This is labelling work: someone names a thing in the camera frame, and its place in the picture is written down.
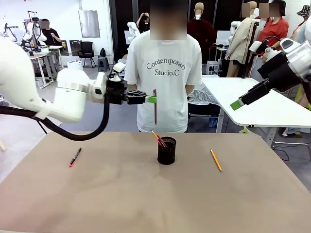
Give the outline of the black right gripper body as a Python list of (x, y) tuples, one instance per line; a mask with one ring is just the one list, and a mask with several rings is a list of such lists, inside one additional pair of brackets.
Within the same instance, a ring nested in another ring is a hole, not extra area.
[(289, 67), (288, 59), (280, 52), (258, 69), (265, 88), (292, 88), (302, 81)]

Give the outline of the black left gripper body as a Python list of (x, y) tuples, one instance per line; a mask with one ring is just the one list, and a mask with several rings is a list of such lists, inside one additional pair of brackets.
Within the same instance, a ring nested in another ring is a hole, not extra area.
[(128, 102), (126, 81), (112, 81), (108, 79), (106, 83), (106, 103), (122, 105)]

